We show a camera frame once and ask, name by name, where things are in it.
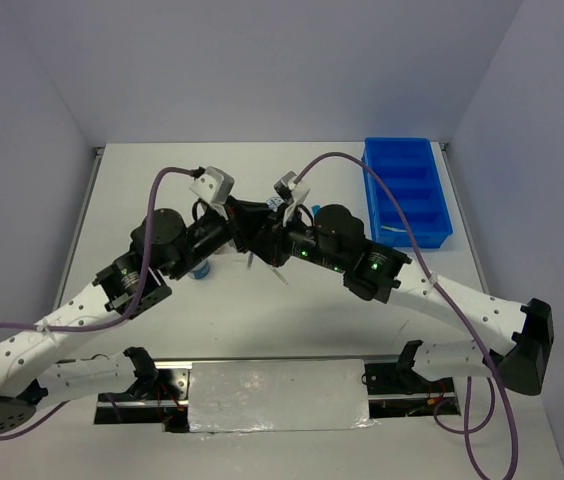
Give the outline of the green thin highlighter pen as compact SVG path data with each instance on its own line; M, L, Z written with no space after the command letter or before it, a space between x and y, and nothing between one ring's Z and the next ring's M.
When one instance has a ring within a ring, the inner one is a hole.
M278 268L270 265L268 265L267 267L276 276L276 278L278 278L284 285L289 285L288 280L283 276L283 274L279 271Z

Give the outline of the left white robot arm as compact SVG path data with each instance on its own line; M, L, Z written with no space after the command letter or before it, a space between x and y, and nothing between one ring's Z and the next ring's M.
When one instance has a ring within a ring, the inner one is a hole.
M36 428L42 409L96 394L151 396L163 380L146 349L75 359L73 353L99 334L121 326L171 295L168 281L189 274L228 243L239 252L262 246L284 208L229 198L207 205L185 224L173 209L150 210L131 233L129 250L98 272L74 298L34 324L5 323L0 342L0 441Z

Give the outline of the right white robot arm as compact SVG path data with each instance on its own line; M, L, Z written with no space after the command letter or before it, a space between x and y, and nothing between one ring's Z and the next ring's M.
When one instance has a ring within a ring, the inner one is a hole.
M504 387L527 396L541 393L554 343L551 306L537 298L504 300L433 273L405 253L368 239L363 222L342 205L321 208L312 224L287 207L255 207L258 221L251 251L280 267L291 257L341 275L358 298L424 314L476 333L466 354L449 347L465 375L497 374Z

